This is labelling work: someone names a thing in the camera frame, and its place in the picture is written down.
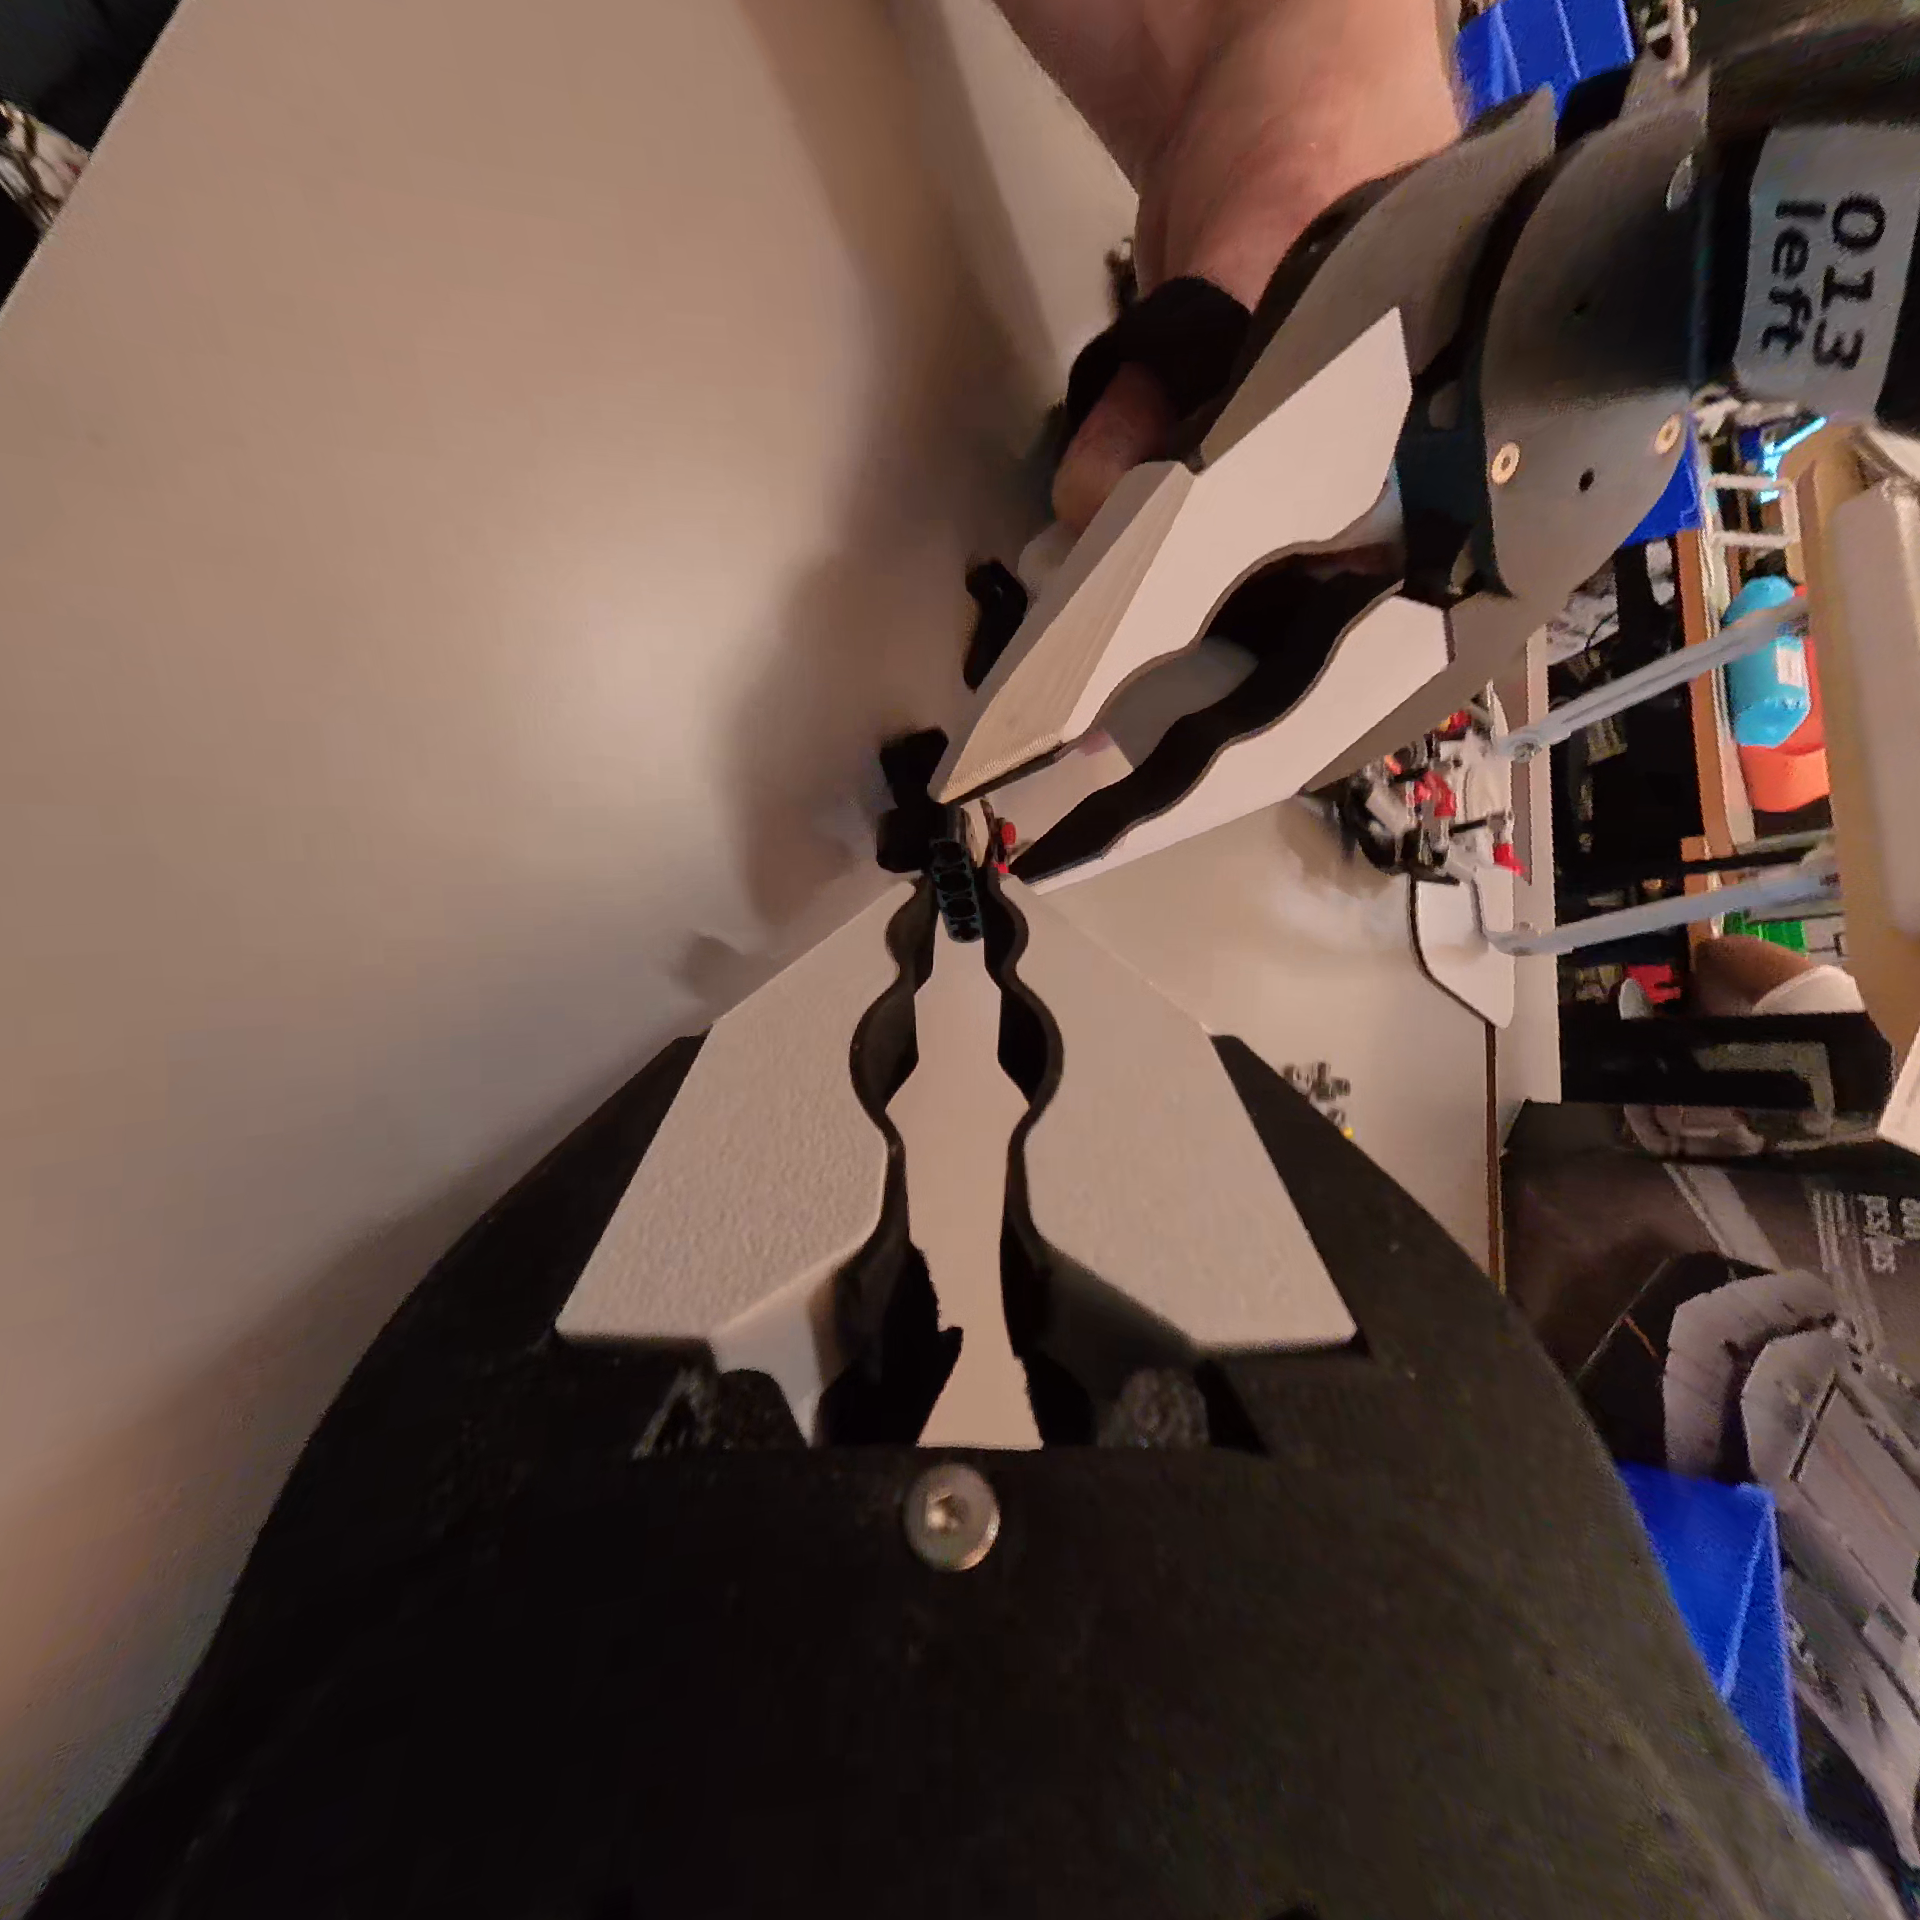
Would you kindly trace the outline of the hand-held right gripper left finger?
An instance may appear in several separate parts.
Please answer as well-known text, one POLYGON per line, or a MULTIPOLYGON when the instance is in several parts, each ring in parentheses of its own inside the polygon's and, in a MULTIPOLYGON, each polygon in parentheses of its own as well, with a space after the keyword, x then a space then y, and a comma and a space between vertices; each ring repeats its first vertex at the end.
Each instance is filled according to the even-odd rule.
POLYGON ((560 1310, 565 1341, 690 1346, 819 1415, 847 1368, 837 1276, 879 1226, 890 1159, 852 1045, 900 978, 886 929, 911 900, 891 880, 712 1021, 560 1310))

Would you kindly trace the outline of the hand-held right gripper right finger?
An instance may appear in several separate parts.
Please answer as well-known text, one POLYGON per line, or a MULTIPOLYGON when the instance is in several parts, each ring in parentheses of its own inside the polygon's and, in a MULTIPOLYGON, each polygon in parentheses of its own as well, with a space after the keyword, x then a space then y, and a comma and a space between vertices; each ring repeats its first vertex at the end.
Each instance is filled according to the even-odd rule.
POLYGON ((1125 1386, 1358 1322, 1210 1031, 1019 880, 980 898, 1007 1144, 1000 1302, 1030 1386, 1125 1386))

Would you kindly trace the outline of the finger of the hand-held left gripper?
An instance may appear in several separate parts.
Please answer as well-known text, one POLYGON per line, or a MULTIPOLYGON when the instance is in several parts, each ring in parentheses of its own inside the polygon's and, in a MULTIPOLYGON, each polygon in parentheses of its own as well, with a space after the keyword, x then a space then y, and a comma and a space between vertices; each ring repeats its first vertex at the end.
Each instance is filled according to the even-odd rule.
POLYGON ((1450 612, 1364 572, 1267 569, 1102 726, 1122 777, 1051 823, 1011 794, 1032 886, 1107 872, 1303 792, 1453 662, 1450 612))
POLYGON ((1244 581, 1325 546, 1384 492, 1410 397, 1399 309, 1388 309, 1199 466, 1131 468, 1044 578, 935 777, 939 801, 1016 780, 1085 735, 1114 694, 1190 649, 1244 581))

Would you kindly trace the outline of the partly built lego model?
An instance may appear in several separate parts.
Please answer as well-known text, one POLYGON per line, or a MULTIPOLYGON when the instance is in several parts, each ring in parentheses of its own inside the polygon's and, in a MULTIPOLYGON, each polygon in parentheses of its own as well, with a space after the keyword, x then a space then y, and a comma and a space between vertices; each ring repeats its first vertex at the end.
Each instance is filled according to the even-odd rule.
POLYGON ((1524 877, 1515 764, 1496 749, 1501 735, 1503 708, 1484 689, 1443 726, 1333 781, 1325 797, 1380 872, 1440 885, 1493 871, 1524 877))

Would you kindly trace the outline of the small yellow-axle lego assembly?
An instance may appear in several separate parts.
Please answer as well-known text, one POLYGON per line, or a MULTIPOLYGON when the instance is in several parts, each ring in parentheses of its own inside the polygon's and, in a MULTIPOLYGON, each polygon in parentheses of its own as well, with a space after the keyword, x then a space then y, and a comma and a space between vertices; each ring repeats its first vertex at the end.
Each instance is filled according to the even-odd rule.
POLYGON ((1016 829, 980 805, 980 845, 970 836, 970 816, 960 805, 942 805, 933 797, 933 777, 946 756, 948 738, 936 726, 914 728, 879 743, 877 766, 890 806, 876 828, 876 856, 890 872, 916 872, 928 880, 928 844, 936 834, 963 836, 975 863, 975 886, 983 871, 1006 874, 1011 871, 1016 829))

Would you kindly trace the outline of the dark printed lego box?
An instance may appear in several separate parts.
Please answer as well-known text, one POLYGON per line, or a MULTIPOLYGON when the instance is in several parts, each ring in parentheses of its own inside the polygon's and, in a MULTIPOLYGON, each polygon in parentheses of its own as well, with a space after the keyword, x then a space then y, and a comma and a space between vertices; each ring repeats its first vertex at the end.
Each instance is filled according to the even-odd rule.
POLYGON ((1915 1904, 1915 1154, 1530 1102, 1503 1279, 1618 1460, 1772 1500, 1812 1817, 1915 1904))

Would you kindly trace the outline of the person's left hand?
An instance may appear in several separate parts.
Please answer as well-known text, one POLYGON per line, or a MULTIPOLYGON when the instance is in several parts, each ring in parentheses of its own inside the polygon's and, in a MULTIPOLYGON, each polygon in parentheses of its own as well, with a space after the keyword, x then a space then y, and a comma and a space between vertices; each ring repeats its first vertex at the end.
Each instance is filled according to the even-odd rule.
POLYGON ((1459 133, 1432 1, 1000 1, 1136 190, 1138 302, 1070 374, 1056 520, 1083 533, 1240 367, 1286 252, 1459 133))

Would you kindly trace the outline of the labelled blue plastic bin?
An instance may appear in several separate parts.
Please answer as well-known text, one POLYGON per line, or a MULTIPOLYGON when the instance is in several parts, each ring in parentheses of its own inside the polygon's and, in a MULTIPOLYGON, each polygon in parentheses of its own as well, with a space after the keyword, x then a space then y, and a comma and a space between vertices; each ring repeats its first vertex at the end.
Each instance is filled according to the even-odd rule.
POLYGON ((1466 117, 1547 88, 1556 110, 1570 92, 1637 61, 1639 41, 1623 1, 1471 5, 1453 37, 1466 117))

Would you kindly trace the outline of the white booklet stand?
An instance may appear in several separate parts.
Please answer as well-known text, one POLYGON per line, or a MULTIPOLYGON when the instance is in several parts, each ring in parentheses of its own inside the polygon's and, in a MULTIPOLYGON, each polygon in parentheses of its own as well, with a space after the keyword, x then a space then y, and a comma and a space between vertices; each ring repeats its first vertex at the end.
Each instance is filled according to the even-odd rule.
POLYGON ((1493 764, 1515 769, 1600 719, 1703 681, 1779 638, 1812 638, 1828 716, 1834 820, 1795 863, 1698 896, 1623 908, 1556 928, 1512 924, 1512 872, 1410 896, 1415 953, 1429 978, 1478 1018, 1512 1018, 1517 962, 1694 926, 1716 912, 1799 913, 1834 903, 1855 924, 1866 1008, 1900 1049, 1915 1040, 1917 942, 1917 505, 1915 436, 1823 426, 1760 478, 1788 493, 1808 594, 1760 607, 1614 684, 1494 734, 1493 764))

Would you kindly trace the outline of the blue and orange container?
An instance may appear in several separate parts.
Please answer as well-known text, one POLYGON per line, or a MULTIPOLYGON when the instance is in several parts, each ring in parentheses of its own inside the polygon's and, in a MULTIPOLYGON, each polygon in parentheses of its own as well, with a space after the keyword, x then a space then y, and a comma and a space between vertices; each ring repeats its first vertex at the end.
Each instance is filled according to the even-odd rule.
POLYGON ((1792 813, 1827 801, 1834 781, 1810 634, 1789 631, 1722 670, 1746 797, 1792 813))

